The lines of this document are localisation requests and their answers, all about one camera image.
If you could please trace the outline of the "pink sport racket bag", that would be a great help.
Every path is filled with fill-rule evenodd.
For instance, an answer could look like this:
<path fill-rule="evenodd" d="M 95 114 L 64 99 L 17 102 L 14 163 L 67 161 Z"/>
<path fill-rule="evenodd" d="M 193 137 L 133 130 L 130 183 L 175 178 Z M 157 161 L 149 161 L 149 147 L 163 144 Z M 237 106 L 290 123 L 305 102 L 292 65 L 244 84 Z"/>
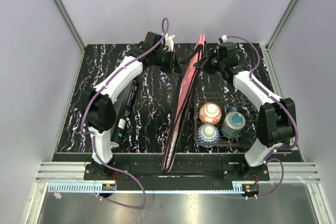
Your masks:
<path fill-rule="evenodd" d="M 181 62 L 186 65 L 186 70 L 179 77 L 177 83 L 177 91 L 174 100 L 173 118 L 167 135 L 164 155 L 162 158 L 161 170 L 168 173 L 174 163 L 176 155 L 176 146 L 181 138 L 181 131 L 184 128 L 184 120 L 187 115 L 188 106 L 190 104 L 192 93 L 195 88 L 195 79 L 198 74 L 198 69 L 194 64 L 201 60 L 205 47 L 205 34 L 201 34 L 196 43 L 194 51 L 191 55 Z"/>

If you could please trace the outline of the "black shuttlecock tube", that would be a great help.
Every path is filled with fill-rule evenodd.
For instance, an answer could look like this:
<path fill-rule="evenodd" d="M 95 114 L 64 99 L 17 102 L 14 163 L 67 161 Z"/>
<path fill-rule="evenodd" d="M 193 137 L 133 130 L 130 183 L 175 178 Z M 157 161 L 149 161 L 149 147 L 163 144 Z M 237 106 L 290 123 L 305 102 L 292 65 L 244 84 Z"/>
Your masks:
<path fill-rule="evenodd" d="M 138 88 L 137 79 L 134 78 L 118 96 L 114 108 L 116 109 L 116 121 L 111 129 L 110 142 L 116 142 L 121 145 L 127 118 L 130 114 L 133 98 Z"/>

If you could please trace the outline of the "clear plastic tube lid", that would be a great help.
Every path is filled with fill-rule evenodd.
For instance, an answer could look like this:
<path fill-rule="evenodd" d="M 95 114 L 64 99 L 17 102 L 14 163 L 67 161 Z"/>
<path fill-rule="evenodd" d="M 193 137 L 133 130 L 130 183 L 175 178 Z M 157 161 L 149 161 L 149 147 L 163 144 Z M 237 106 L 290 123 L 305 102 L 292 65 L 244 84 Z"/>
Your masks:
<path fill-rule="evenodd" d="M 118 148 L 118 147 L 120 147 L 120 144 L 116 143 L 116 142 L 110 142 L 110 146 L 111 146 L 111 148 Z"/>

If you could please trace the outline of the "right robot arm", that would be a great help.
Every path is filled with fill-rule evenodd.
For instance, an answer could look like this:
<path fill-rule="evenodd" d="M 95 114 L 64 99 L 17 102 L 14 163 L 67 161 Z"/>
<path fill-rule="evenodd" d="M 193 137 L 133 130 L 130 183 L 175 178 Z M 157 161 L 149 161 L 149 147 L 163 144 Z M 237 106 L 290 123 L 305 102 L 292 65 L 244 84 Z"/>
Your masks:
<path fill-rule="evenodd" d="M 294 101 L 271 92 L 256 79 L 252 70 L 240 64 L 233 42 L 219 44 L 193 66 L 208 74 L 220 72 L 223 79 L 243 93 L 258 110 L 257 139 L 245 153 L 245 163 L 238 167 L 242 179 L 256 176 L 257 166 L 266 163 L 275 151 L 296 147 L 299 132 Z"/>

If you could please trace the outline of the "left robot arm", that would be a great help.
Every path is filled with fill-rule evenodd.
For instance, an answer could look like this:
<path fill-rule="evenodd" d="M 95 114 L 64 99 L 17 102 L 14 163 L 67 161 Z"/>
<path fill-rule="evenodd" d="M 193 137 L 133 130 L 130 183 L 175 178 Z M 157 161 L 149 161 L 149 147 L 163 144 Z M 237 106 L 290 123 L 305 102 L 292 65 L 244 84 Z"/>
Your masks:
<path fill-rule="evenodd" d="M 144 41 L 132 46 L 120 65 L 94 88 L 83 95 L 83 121 L 91 136 L 92 158 L 98 165 L 95 174 L 103 180 L 113 175 L 113 167 L 108 164 L 113 157 L 111 150 L 111 129 L 117 120 L 114 104 L 127 85 L 147 67 L 157 66 L 162 72 L 181 75 L 176 55 L 174 35 L 160 35 L 148 32 Z"/>

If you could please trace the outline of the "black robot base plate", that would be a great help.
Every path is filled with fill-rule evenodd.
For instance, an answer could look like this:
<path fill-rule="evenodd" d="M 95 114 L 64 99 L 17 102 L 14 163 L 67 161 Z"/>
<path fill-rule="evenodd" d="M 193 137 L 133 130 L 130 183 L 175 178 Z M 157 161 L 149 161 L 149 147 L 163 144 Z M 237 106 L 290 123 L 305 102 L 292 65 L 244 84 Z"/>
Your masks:
<path fill-rule="evenodd" d="M 266 165 L 248 168 L 240 153 L 177 153 L 170 171 L 162 170 L 163 154 L 116 153 L 107 164 L 135 177 L 196 176 L 225 181 L 269 181 Z"/>

